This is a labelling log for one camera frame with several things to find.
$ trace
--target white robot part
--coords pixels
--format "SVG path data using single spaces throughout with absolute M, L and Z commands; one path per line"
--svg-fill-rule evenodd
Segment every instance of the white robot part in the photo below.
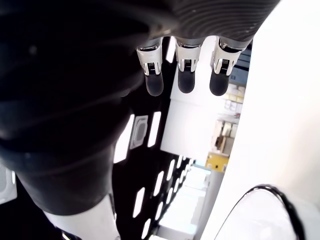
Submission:
M 195 46 L 182 46 L 178 41 L 175 41 L 176 60 L 179 70 L 183 72 L 185 70 L 185 60 L 191 61 L 191 72 L 194 72 L 197 68 L 201 51 L 201 44 Z
M 225 45 L 220 46 L 220 38 L 217 36 L 213 51 L 213 70 L 216 74 L 219 74 L 223 64 L 228 64 L 226 75 L 229 76 L 233 67 L 236 65 L 237 60 L 244 49 L 239 49 L 237 52 L 227 52 L 223 48 Z
M 85 212 L 61 216 L 44 212 L 49 221 L 63 232 L 82 240 L 120 240 L 110 196 Z
M 154 46 L 137 47 L 136 52 L 145 75 L 149 76 L 150 74 L 148 64 L 154 65 L 156 75 L 161 73 L 162 39 Z

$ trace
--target yellow object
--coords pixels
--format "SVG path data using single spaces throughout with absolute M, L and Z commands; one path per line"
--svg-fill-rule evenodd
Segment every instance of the yellow object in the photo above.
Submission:
M 229 157 L 219 153 L 209 152 L 205 167 L 224 173 L 229 162 Z

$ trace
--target ribbed black surface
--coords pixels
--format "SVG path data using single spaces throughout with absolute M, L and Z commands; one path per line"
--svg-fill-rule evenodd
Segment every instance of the ribbed black surface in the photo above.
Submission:
M 177 0 L 173 12 L 183 38 L 222 36 L 248 41 L 279 0 Z

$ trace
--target black fingertip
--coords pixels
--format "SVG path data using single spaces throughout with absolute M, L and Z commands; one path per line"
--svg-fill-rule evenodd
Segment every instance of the black fingertip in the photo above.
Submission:
M 194 71 L 178 71 L 178 87 L 184 94 L 189 94 L 193 91 L 195 82 Z
M 164 80 L 162 77 L 162 73 L 159 75 L 151 74 L 149 76 L 145 76 L 145 84 L 148 93 L 151 96 L 157 97 L 164 90 Z
M 215 96 L 222 96 L 227 92 L 229 85 L 229 76 L 220 73 L 216 74 L 213 70 L 210 79 L 210 91 Z

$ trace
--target rectangular ceiling light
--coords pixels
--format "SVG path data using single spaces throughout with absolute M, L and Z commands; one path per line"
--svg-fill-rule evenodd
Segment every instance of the rectangular ceiling light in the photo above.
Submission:
M 175 51 L 176 51 L 176 38 L 172 36 L 170 37 L 168 51 L 166 52 L 166 56 L 165 56 L 165 59 L 169 63 L 172 63 L 174 61 Z
M 179 183 L 182 183 L 182 181 L 184 180 L 184 176 L 185 176 L 185 170 L 182 170 Z
M 169 181 L 172 177 L 172 172 L 174 171 L 174 166 L 175 166 L 175 160 L 173 159 L 170 162 L 169 170 L 168 170 L 168 175 L 166 176 L 166 180 Z
M 147 145 L 148 148 L 152 147 L 156 143 L 159 123 L 160 123 L 160 117 L 161 117 L 160 111 L 157 111 L 153 114 L 151 130 L 150 130 L 150 135 L 149 135 L 149 140 L 148 140 L 148 145 Z
M 174 189 L 173 189 L 173 192 L 174 192 L 174 193 L 177 192 L 178 187 L 179 187 L 179 178 L 177 178 L 177 180 L 176 180 L 176 182 L 175 182 Z
M 151 219 L 150 218 L 147 221 L 145 221 L 141 239 L 145 239 L 145 237 L 147 236 L 147 234 L 149 232 L 150 223 L 151 223 Z
M 162 211 L 162 207 L 164 206 L 164 202 L 160 202 L 157 210 L 156 210 L 156 214 L 155 214 L 155 218 L 154 220 L 158 220 L 160 218 L 160 215 L 161 215 L 161 211 Z
M 156 179 L 156 183 L 155 183 L 155 187 L 154 187 L 154 191 L 153 191 L 153 196 L 157 196 L 158 193 L 160 192 L 160 187 L 161 187 L 161 183 L 162 183 L 162 179 L 164 177 L 164 171 L 161 171 L 159 174 L 158 174 L 158 177 Z
M 127 157 L 131 130 L 134 124 L 134 119 L 135 119 L 135 115 L 131 114 L 130 119 L 126 124 L 123 133 L 120 135 L 118 141 L 116 142 L 115 150 L 114 150 L 114 158 L 113 158 L 114 164 L 121 162 L 122 160 L 125 160 Z
M 168 197 L 166 198 L 166 202 L 165 202 L 166 204 L 170 203 L 172 192 L 173 192 L 173 188 L 170 188 Z
M 144 195 L 145 195 L 145 188 L 143 187 L 136 194 L 135 204 L 134 204 L 134 209 L 133 209 L 133 218 L 138 216 L 138 214 L 141 211 L 142 202 L 144 200 Z
M 180 168 L 181 162 L 182 162 L 182 155 L 179 156 L 178 162 L 176 163 L 176 168 L 177 168 L 177 169 Z
M 64 233 L 62 233 L 62 238 L 65 240 L 71 240 L 69 237 L 67 237 L 67 235 L 65 235 Z

